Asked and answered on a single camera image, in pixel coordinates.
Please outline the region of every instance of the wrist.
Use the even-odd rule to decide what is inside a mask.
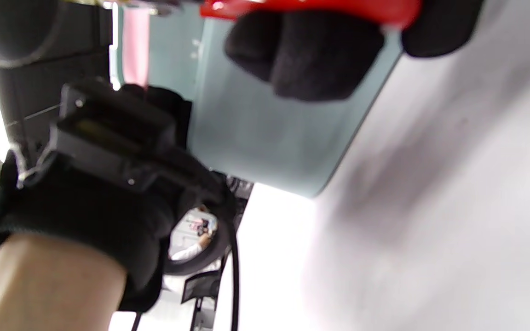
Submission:
[[[124,268],[95,249],[11,235],[0,247],[0,330],[107,330],[125,284]]]

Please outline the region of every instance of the black glove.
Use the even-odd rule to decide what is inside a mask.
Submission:
[[[404,51],[439,57],[466,44],[484,0],[423,0],[402,32]],[[331,11],[251,12],[239,18],[225,44],[240,68],[301,101],[349,98],[384,44],[379,25]]]
[[[40,233],[94,247],[128,271],[121,310],[148,310],[160,293],[180,192],[132,193],[64,159],[49,154],[18,189],[16,158],[8,153],[0,164],[0,245],[12,233]]]
[[[238,19],[225,52],[278,96],[330,101],[353,94],[383,44],[379,25],[344,13],[262,11]]]

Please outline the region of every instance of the white table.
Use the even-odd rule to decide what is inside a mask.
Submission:
[[[242,331],[530,331],[530,1],[402,58],[322,195],[257,185],[238,240]]]

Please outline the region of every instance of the red handle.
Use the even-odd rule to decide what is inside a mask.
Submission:
[[[200,8],[200,14],[203,17],[234,20],[255,10],[309,9],[349,13],[374,23],[403,29],[416,19],[421,0],[206,0]]]

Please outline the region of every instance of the hand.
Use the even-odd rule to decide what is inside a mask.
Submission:
[[[439,57],[466,44],[484,0],[423,0],[402,32],[413,57]],[[384,44],[379,25],[331,11],[251,12],[239,18],[225,52],[240,68],[301,101],[349,98]]]

